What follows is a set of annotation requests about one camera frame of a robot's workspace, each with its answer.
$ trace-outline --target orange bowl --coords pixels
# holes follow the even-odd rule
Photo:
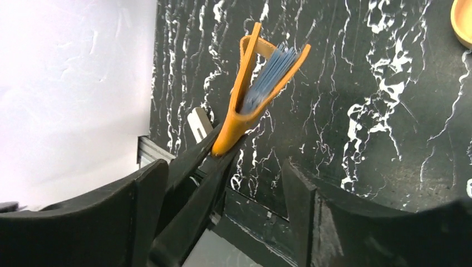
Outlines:
[[[454,0],[451,23],[459,41],[472,49],[472,0]]]

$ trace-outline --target white background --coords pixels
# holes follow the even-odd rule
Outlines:
[[[137,169],[156,1],[0,1],[0,202],[47,205]]]

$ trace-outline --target black marble surface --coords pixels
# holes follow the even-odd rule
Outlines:
[[[262,22],[268,41],[312,50],[254,125],[230,187],[286,217],[280,171],[292,157],[396,209],[472,196],[472,55],[451,28],[452,0],[158,5],[150,136],[172,154],[195,144],[192,108],[224,120],[239,40]]]

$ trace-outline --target black plastic part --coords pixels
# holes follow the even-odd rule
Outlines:
[[[18,209],[18,202],[3,202],[0,203],[0,213],[13,212]]]
[[[285,161],[282,167],[282,184],[290,226],[296,240],[293,244],[293,250],[298,266],[309,267],[311,264],[313,208],[316,187],[307,177],[298,172],[298,169],[286,166],[289,164],[291,164],[290,161]]]
[[[243,136],[235,146],[216,161],[216,166],[208,173],[188,203],[173,218],[172,222],[156,237],[148,266],[182,266],[191,250],[200,239],[209,223],[222,185],[228,178],[227,169],[244,142]]]
[[[44,211],[0,214],[0,266],[145,266],[167,177],[158,160]]]
[[[290,160],[284,163],[282,175],[284,185],[303,180],[315,187],[313,224],[306,226],[313,231],[311,266],[462,267],[472,263],[470,199],[413,214],[362,199]],[[289,216],[301,216],[295,214],[302,210],[290,209]],[[299,227],[294,224],[292,230]]]
[[[155,236],[158,236],[167,227],[198,188],[190,176],[194,175],[198,166],[210,153],[222,127],[223,125],[218,125],[200,143],[187,149],[170,162],[169,185],[166,188]]]

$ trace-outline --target blue bristles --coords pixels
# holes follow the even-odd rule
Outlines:
[[[295,48],[286,48],[285,45],[279,44],[246,93],[239,113],[251,114],[271,94],[297,58]]]

